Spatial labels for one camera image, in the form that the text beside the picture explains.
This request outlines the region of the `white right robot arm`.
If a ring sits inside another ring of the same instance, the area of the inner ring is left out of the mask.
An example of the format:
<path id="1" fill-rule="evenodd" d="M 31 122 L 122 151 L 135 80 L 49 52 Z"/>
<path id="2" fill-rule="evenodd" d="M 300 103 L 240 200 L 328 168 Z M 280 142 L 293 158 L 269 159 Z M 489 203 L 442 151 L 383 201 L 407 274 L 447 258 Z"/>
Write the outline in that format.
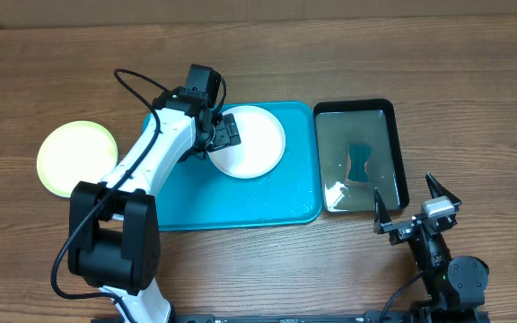
<path id="1" fill-rule="evenodd" d="M 421 205 L 412 219 L 394 223 L 375 189 L 374 227 L 387 234 L 391 245 L 406 243 L 414 257 L 418 273 L 395 291 L 384 305 L 379 322 L 488 322 L 485 303 L 489 267 L 480 258 L 453 257 L 443 232 L 457 224 L 461 200 L 430 173 L 425 175 L 431 198 Z M 413 283 L 424 283 L 428 299 L 413 301 L 406 311 L 390 312 L 394 301 Z"/>

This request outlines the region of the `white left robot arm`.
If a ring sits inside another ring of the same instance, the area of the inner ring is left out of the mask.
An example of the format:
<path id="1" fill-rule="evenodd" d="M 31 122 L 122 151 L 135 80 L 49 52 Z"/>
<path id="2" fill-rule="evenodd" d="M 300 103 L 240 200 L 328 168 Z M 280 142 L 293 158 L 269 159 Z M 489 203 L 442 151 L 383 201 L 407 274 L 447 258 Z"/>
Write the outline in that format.
<path id="1" fill-rule="evenodd" d="M 147 128 L 98 183 L 70 196 L 69 236 L 51 269 L 54 292 L 68 300 L 108 298 L 120 322 L 170 322 L 171 304 L 155 275 L 161 256 L 156 197 L 174 166 L 241 143 L 233 115 L 221 112 L 226 82 L 191 65 L 185 85 L 145 105 Z"/>

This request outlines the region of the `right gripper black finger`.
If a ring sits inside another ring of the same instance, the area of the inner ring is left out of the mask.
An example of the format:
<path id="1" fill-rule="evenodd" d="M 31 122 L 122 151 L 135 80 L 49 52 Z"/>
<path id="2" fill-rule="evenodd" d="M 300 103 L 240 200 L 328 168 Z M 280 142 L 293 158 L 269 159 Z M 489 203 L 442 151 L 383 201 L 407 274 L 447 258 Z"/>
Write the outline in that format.
<path id="1" fill-rule="evenodd" d="M 425 174 L 425 180 L 432 198 L 446 196 L 454 206 L 461 205 L 461 200 L 446 189 L 431 173 Z"/>
<path id="2" fill-rule="evenodd" d="M 381 194 L 378 188 L 373 190 L 374 194 L 374 221 L 373 221 L 373 232 L 384 233 L 385 228 L 392 225 L 392 220 L 388 213 L 388 210 L 381 198 Z"/>

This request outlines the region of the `white plate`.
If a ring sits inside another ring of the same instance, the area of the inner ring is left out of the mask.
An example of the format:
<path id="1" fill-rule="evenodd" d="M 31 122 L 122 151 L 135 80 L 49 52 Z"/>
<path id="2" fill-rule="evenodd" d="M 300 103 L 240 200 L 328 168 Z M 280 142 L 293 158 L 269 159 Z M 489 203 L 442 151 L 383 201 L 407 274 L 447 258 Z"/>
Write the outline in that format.
<path id="1" fill-rule="evenodd" d="M 212 163 L 237 179 L 262 176 L 281 161 L 285 152 L 285 131 L 280 121 L 266 109 L 252 105 L 235 106 L 232 114 L 241 143 L 209 154 Z"/>

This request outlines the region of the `yellow plate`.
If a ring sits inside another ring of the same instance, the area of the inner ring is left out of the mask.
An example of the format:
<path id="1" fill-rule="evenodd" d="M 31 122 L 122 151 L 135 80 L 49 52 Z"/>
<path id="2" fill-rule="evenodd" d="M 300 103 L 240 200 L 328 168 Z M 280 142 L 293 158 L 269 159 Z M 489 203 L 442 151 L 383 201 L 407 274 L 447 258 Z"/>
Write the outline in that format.
<path id="1" fill-rule="evenodd" d="M 69 198 L 80 181 L 97 183 L 118 161 L 118 146 L 109 130 L 85 120 L 64 124 L 41 144 L 37 173 L 56 196 Z"/>

